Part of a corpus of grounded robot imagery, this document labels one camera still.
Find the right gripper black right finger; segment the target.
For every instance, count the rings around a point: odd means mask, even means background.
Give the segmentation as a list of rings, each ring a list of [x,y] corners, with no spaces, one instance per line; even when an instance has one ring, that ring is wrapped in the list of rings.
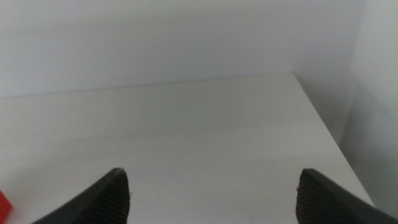
[[[295,214],[299,224],[397,224],[315,169],[303,169]]]

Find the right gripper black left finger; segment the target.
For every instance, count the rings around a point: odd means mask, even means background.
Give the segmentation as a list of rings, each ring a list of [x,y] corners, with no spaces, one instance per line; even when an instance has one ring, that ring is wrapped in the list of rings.
[[[82,193],[34,224],[126,224],[130,209],[128,177],[113,168]]]

